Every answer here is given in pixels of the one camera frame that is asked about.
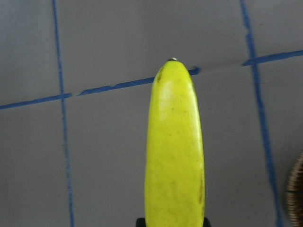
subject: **blue line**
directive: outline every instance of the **blue line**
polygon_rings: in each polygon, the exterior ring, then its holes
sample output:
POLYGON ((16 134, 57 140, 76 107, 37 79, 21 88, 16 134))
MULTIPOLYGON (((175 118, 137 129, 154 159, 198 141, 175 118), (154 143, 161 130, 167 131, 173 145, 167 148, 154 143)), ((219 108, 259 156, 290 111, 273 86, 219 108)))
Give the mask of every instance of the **blue line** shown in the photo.
POLYGON ((264 147, 264 152, 265 152, 265 157, 266 157, 267 171, 268 171, 269 181, 270 181, 270 185, 271 185, 274 200, 275 200, 276 225, 277 225, 277 227, 283 227, 283 220, 282 220, 282 216, 281 216, 281 205, 280 205, 280 201, 279 201, 279 194, 278 194, 278 189, 277 189, 277 184, 276 184, 276 173, 275 173, 274 162, 273 162, 273 157, 272 157, 269 132, 267 129, 266 113, 265 113, 265 108, 264 108, 261 89, 260 89, 260 77, 259 77, 258 65, 255 62, 256 52, 255 52, 255 45, 254 45, 254 41, 253 41, 252 30, 251 30, 251 26, 250 26, 250 19, 249 19, 248 11, 246 9, 244 0, 240 0, 240 4, 241 4, 241 8, 242 8, 244 25, 248 31, 246 39, 247 39, 247 44, 248 44, 248 49, 249 49, 250 59, 251 59, 251 70, 252 70, 254 88, 255 88, 255 93, 256 93, 256 100, 257 100, 257 105, 258 105, 258 114, 259 114, 260 127, 261 127, 262 139, 263 139, 263 147, 264 147))
MULTIPOLYGON (((71 93, 67 93, 63 95, 63 98, 69 98, 71 97, 71 93)), ((37 104, 37 103, 44 103, 44 102, 49 102, 49 101, 54 101, 61 99, 61 95, 58 96, 50 96, 50 97, 45 97, 45 98, 38 98, 34 99, 31 101, 24 101, 24 102, 19 102, 19 103, 11 103, 7 105, 0 105, 0 110, 4 109, 9 109, 9 108, 14 108, 14 107, 19 107, 19 106, 24 106, 24 105, 32 105, 32 104, 37 104)))
MULTIPOLYGON (((193 75, 199 74, 200 70, 201 70, 200 68, 195 67, 194 69, 189 70, 188 72, 191 76, 193 76, 193 75)), ((129 81, 129 82, 125 82, 125 83, 116 84, 114 86, 104 86, 104 87, 91 88, 91 89, 87 89, 87 90, 82 91, 78 95, 83 96, 83 95, 88 95, 88 94, 93 94, 93 93, 100 93, 100 92, 104 92, 104 91, 120 89, 120 88, 125 88, 125 87, 133 87, 133 86, 142 85, 142 84, 149 84, 149 83, 152 83, 154 79, 155 79, 155 77, 149 77, 149 78, 146 78, 146 79, 138 79, 138 80, 134 80, 134 81, 129 81)))
POLYGON ((71 187, 71 166, 70 166, 70 155, 68 149, 65 99, 63 98, 64 84, 63 84, 62 62, 61 62, 61 52, 60 52, 59 29, 58 29, 58 20, 57 20, 57 9, 56 9, 55 0, 53 0, 53 22, 54 22, 54 31, 55 31, 55 39, 56 39, 58 74, 59 74, 59 82, 60 82, 62 123, 63 123, 63 133, 64 133, 64 153, 65 153, 65 164, 66 164, 66 175, 67 175, 68 201, 69 201, 69 209, 70 209, 70 223, 71 223, 71 227, 74 227, 75 224, 74 224, 73 199, 72 199, 72 187, 71 187))
POLYGON ((291 58, 291 57, 295 57, 295 56, 302 56, 302 55, 303 55, 303 50, 285 52, 285 53, 276 53, 276 54, 272 54, 272 55, 254 58, 253 60, 248 60, 248 61, 244 62, 242 64, 242 66, 260 64, 260 63, 265 63, 265 62, 269 62, 269 61, 277 61, 277 60, 282 60, 282 59, 291 58))

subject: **blue grid line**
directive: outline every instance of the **blue grid line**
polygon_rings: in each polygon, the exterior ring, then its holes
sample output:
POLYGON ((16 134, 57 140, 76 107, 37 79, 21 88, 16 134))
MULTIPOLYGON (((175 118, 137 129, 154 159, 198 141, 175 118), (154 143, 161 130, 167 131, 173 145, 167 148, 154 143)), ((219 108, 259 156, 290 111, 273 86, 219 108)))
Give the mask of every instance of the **blue grid line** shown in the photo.
POLYGON ((53 3, 53 23, 54 23, 54 32, 55 32, 56 50, 57 50, 58 74, 59 74, 60 94, 61 94, 60 100, 61 100, 61 109, 62 109, 62 123, 63 123, 63 134, 64 134, 64 154, 65 154, 65 165, 66 165, 66 175, 67 175, 70 224, 71 224, 71 227, 74 227, 75 222, 74 222, 72 186, 71 186, 71 166, 70 166, 70 155, 69 155, 69 149, 68 149, 67 123, 66 123, 65 99, 64 99, 64 83, 63 83, 60 39, 59 39, 59 29, 58 29, 58 20, 57 20, 57 8, 56 8, 56 1, 53 0, 52 3, 53 3))
POLYGON ((293 52, 285 52, 285 53, 276 53, 267 56, 262 56, 254 59, 250 59, 242 64, 242 66, 248 66, 253 64, 260 64, 269 61, 278 61, 286 58, 292 58, 296 56, 303 56, 303 50, 293 51, 293 52))
MULTIPOLYGON (((201 70, 200 68, 195 67, 194 69, 189 70, 188 72, 191 76, 193 76, 193 75, 199 74, 200 70, 201 70)), ((104 91, 120 89, 120 88, 125 88, 125 87, 133 87, 133 86, 137 86, 137 85, 149 84, 149 83, 152 83, 154 79, 155 79, 155 77, 149 77, 149 78, 146 78, 146 79, 138 79, 138 80, 134 80, 134 81, 130 81, 130 82, 116 84, 114 86, 104 86, 104 87, 97 87, 97 88, 87 89, 87 90, 82 91, 78 95, 83 96, 83 95, 88 95, 88 94, 93 94, 93 93, 100 93, 100 92, 104 92, 104 91)))
POLYGON ((267 128, 266 112, 265 112, 261 88, 260 88, 260 76, 258 71, 258 64, 255 62, 256 51, 255 51, 255 45, 252 35, 252 29, 250 26, 250 18, 244 0, 240 0, 240 5, 242 9, 244 25, 248 31, 246 39, 247 39, 247 45, 251 59, 251 71, 252 71, 256 101, 258 106, 258 115, 259 115, 263 147, 264 147, 265 158, 266 158, 267 172, 268 172, 269 182, 271 185, 271 189, 275 201, 275 207, 276 207, 276 225, 277 227, 283 227, 281 205, 279 201, 279 194, 276 184, 276 173, 275 173, 274 161, 273 161, 272 150, 270 145, 269 132, 267 128))
MULTIPOLYGON (((71 97, 71 93, 67 93, 63 95, 63 98, 69 98, 71 97)), ((4 109, 9 109, 9 108, 14 108, 14 107, 19 107, 19 106, 24 106, 24 105, 32 105, 32 104, 37 104, 37 103, 45 103, 45 102, 50 102, 54 100, 61 99, 61 95, 58 96, 50 96, 50 97, 45 97, 45 98, 38 98, 34 99, 31 101, 24 101, 24 102, 18 102, 18 103, 11 103, 7 105, 0 105, 0 110, 4 109)))

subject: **yellow banana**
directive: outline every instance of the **yellow banana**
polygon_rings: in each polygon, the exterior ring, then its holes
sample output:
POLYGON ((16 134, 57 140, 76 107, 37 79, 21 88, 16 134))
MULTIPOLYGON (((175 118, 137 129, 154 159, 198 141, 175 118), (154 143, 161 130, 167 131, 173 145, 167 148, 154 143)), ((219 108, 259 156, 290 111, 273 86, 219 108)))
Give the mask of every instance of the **yellow banana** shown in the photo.
POLYGON ((151 91, 145 171, 147 227, 202 227, 204 157, 195 88, 172 58, 151 91))

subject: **black banana tip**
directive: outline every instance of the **black banana tip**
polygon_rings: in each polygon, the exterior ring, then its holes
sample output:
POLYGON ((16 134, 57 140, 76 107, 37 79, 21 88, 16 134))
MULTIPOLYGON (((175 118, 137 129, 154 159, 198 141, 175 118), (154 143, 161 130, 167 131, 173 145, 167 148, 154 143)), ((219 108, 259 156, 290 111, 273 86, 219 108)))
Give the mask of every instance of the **black banana tip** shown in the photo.
POLYGON ((168 59, 167 61, 178 61, 178 59, 177 59, 177 58, 172 57, 172 58, 168 59))

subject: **white tile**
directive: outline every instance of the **white tile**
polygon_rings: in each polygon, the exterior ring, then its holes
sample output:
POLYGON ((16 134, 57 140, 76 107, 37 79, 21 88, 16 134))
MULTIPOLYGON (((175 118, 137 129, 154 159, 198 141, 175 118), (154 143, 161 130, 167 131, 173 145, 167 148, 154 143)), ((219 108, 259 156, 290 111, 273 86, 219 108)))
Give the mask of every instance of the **white tile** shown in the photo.
POLYGON ((301 0, 246 1, 257 55, 303 49, 301 0))
POLYGON ((232 0, 58 1, 68 92, 154 76, 168 58, 208 68, 248 59, 232 0))
POLYGON ((194 83, 205 154, 205 215, 213 226, 275 226, 249 67, 202 72, 194 83))
MULTIPOLYGON (((273 226, 249 67, 193 78, 204 136, 206 216, 214 226, 273 226)), ((144 216, 150 89, 143 85, 67 100, 78 225, 131 226, 144 216)))
POLYGON ((60 101, 0 111, 0 226, 68 227, 60 101))
POLYGON ((288 175, 303 151, 302 61, 303 57, 295 57, 259 65, 277 184, 283 203, 288 175))
POLYGON ((1 1, 0 19, 0 105, 59 94, 51 1, 1 1))

